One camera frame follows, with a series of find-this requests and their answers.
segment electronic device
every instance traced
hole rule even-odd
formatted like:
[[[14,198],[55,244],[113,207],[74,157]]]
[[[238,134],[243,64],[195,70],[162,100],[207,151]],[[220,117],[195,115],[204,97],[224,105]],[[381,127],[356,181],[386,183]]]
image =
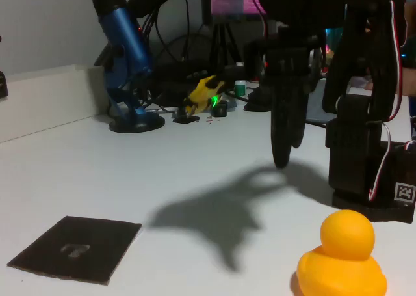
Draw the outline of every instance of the electronic device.
[[[219,101],[218,104],[214,105],[211,109],[212,117],[227,117],[228,103],[227,101]]]
[[[141,27],[130,15],[127,1],[93,0],[93,4],[109,41],[95,65],[105,68],[109,99],[118,112],[110,123],[110,130],[140,133],[163,127],[164,118],[157,113],[147,113],[129,87],[132,80],[149,76],[153,63]],[[128,112],[119,106],[121,102],[126,104]]]
[[[202,12],[206,25],[259,20],[252,0],[202,0]]]
[[[400,46],[406,41],[405,0],[259,0],[269,19],[283,22],[244,49],[244,67],[225,68],[201,81],[188,101],[201,111],[212,94],[235,80],[257,76],[272,89],[272,153],[278,168],[304,138],[309,94],[326,59],[326,29],[343,27],[328,73],[322,107],[336,114],[326,126],[333,205],[353,209],[372,221],[413,221],[416,152],[412,142],[393,143],[387,125],[400,109]],[[353,75],[369,69],[372,96],[347,94]],[[395,94],[398,105],[393,110]],[[381,141],[382,128],[389,135]]]

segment rubber duck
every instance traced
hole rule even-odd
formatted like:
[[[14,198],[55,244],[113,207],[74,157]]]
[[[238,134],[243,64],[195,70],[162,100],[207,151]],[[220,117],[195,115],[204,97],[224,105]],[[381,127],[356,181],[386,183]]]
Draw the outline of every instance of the rubber duck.
[[[304,296],[384,296],[387,280],[371,257],[375,234],[362,214],[342,210],[325,219],[322,245],[300,258],[297,276]]]

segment black cardboard square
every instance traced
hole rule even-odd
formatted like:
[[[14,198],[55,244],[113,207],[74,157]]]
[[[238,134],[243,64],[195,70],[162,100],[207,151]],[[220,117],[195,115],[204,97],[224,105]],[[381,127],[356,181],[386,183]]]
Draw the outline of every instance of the black cardboard square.
[[[37,275],[108,285],[141,227],[67,216],[7,265]]]

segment white desk surface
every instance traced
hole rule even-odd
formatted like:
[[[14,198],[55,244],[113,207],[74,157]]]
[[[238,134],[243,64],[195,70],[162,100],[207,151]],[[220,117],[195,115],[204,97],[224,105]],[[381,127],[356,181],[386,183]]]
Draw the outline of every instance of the white desk surface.
[[[408,112],[394,125],[409,139]],[[140,135],[87,118],[0,144],[0,295],[293,295],[330,207],[325,130],[275,169],[270,113],[207,114]],[[66,215],[144,224],[109,286],[6,267]],[[389,295],[416,289],[416,223],[376,223]]]

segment white wire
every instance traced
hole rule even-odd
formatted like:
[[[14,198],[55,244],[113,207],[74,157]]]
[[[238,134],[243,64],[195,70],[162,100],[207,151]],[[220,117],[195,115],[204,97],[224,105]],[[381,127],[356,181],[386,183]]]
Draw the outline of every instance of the white wire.
[[[404,145],[404,150],[407,151],[409,149],[409,146],[411,146],[412,144],[415,144],[415,143],[416,143],[415,140],[406,142],[406,144]]]
[[[370,190],[370,193],[369,193],[369,201],[370,202],[372,202],[376,198],[377,190],[378,190],[378,182],[380,181],[380,174],[382,173],[382,169],[383,169],[383,166],[384,166],[384,163],[385,163],[385,159],[389,155],[389,152],[390,152],[390,149],[391,149],[391,134],[390,134],[390,129],[384,123],[383,123],[383,127],[385,128],[385,130],[387,132],[388,145],[387,145],[387,150],[385,151],[384,157],[382,159],[382,163],[380,164],[380,168],[378,169],[378,172],[377,172],[377,175],[376,175],[376,179],[374,181],[373,188]]]
[[[400,93],[400,56],[399,56],[399,52],[398,52],[398,42],[397,42],[397,30],[396,30],[396,25],[395,25],[395,3],[393,1],[390,1],[390,5],[391,5],[391,30],[393,33],[393,41],[395,43],[395,53],[396,53],[396,61],[397,61],[397,86],[396,86],[396,91],[398,93]],[[394,111],[394,113],[397,112],[397,108],[400,107],[400,102],[398,100],[397,104],[396,104],[396,109]],[[392,120],[394,118],[394,115],[390,117],[389,121]]]

